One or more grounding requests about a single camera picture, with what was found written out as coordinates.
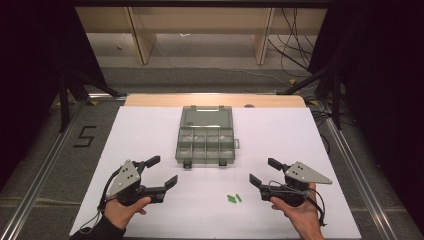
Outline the black metal stand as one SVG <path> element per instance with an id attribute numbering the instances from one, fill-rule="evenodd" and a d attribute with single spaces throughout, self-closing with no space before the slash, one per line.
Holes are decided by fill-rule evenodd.
<path id="1" fill-rule="evenodd" d="M 110 88 L 106 83 L 90 78 L 80 71 L 64 71 L 59 78 L 61 132 L 65 131 L 70 122 L 68 93 L 71 93 L 77 101 L 87 101 L 89 99 L 89 94 L 85 89 L 85 85 L 94 86 L 115 98 L 127 96 L 127 93 L 118 92 Z"/>
<path id="2" fill-rule="evenodd" d="M 340 74 L 337 67 L 328 64 L 323 69 L 317 71 L 299 84 L 291 87 L 287 90 L 279 90 L 276 92 L 277 95 L 292 95 L 302 88 L 312 84 L 319 80 L 317 89 L 315 90 L 315 96 L 318 99 L 325 98 L 328 94 L 331 95 L 332 99 L 332 110 L 331 117 L 333 123 L 336 125 L 338 130 L 341 130 L 340 124 L 340 100 L 341 100 L 341 80 Z"/>

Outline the aluminium floor rail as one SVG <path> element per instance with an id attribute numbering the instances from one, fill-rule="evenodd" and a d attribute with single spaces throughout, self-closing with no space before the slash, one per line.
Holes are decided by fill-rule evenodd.
<path id="1" fill-rule="evenodd" d="M 67 120 L 67 124 L 58 132 L 57 137 L 54 139 L 54 143 L 51 145 L 48 154 L 43 159 L 42 165 L 38 169 L 31 185 L 25 195 L 19 199 L 15 212 L 5 225 L 5 229 L 0 233 L 0 240 L 17 239 L 52 169 L 54 168 L 54 165 L 58 160 L 58 156 L 64 147 L 69 136 L 69 132 L 73 129 L 75 120 L 85 104 L 85 101 L 75 103 L 71 111 L 71 116 Z"/>
<path id="2" fill-rule="evenodd" d="M 332 119 L 327 119 L 326 122 L 380 236 L 383 240 L 398 240 L 342 131 L 337 128 Z"/>

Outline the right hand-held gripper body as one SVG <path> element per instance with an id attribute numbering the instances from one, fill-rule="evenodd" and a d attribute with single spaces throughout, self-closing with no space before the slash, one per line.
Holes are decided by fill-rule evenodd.
<path id="1" fill-rule="evenodd" d="M 288 165 L 289 169 L 283 172 L 285 183 L 272 185 L 263 184 L 263 189 L 259 190 L 261 199 L 269 201 L 271 197 L 277 197 L 292 207 L 302 205 L 309 197 L 309 184 L 331 184 L 332 180 L 315 171 L 301 162 Z"/>

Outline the light wooden shelf unit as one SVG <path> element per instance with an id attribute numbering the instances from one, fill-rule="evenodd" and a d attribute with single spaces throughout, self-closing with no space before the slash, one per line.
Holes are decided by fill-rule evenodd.
<path id="1" fill-rule="evenodd" d="M 324 9 L 217 7 L 78 7 L 87 33 L 129 33 L 141 64 L 149 61 L 156 35 L 245 34 L 251 37 L 256 63 L 265 61 L 271 35 L 317 35 Z"/>

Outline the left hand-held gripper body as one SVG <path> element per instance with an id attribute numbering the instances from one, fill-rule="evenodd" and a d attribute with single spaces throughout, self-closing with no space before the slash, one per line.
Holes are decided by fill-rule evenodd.
<path id="1" fill-rule="evenodd" d="M 116 199 L 121 205 L 130 206 L 139 199 L 152 198 L 153 195 L 147 191 L 146 187 L 141 185 L 141 173 L 145 167 L 144 161 L 126 160 L 118 169 L 112 185 L 106 190 L 105 201 Z"/>

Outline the clear plastic compartment box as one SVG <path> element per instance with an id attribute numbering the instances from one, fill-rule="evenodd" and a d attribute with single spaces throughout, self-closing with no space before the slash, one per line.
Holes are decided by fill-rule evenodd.
<path id="1" fill-rule="evenodd" d="M 230 106 L 192 105 L 183 108 L 175 159 L 185 169 L 196 164 L 233 164 L 236 148 Z"/>

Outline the person's right hand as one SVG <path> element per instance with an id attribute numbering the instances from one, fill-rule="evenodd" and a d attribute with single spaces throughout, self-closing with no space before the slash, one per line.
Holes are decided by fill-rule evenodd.
<path id="1" fill-rule="evenodd" d="M 277 197 L 271 197 L 270 201 L 272 203 L 272 208 L 282 211 L 290 220 L 298 234 L 301 231 L 315 230 L 321 232 L 318 210 L 310 201 L 306 200 L 298 207 L 292 207 Z"/>

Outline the person's left hand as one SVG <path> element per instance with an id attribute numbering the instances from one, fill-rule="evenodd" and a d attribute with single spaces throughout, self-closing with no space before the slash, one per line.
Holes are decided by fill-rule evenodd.
<path id="1" fill-rule="evenodd" d="M 130 206 L 120 204 L 116 199 L 110 200 L 106 203 L 104 216 L 117 228 L 125 229 L 132 219 L 138 213 L 145 215 L 144 208 L 151 202 L 150 197 L 139 199 L 136 203 Z"/>

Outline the white table sheet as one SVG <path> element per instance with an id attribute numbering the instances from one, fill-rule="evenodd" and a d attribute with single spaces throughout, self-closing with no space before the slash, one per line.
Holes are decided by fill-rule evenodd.
<path id="1" fill-rule="evenodd" d="M 236 108 L 235 137 L 240 147 L 226 167 L 195 166 L 186 170 L 175 159 L 181 109 L 122 107 L 76 216 L 75 230 L 96 213 L 103 188 L 126 160 L 160 162 L 144 170 L 144 185 L 161 186 L 177 175 L 163 203 L 151 204 L 146 215 L 130 221 L 129 237 L 169 239 L 295 239 L 298 234 L 280 211 L 263 201 L 249 182 L 253 174 L 264 183 L 281 182 L 282 172 L 268 165 L 274 158 L 291 165 L 300 161 L 329 179 L 336 177 L 309 109 Z M 231 203 L 227 195 L 242 202 Z"/>

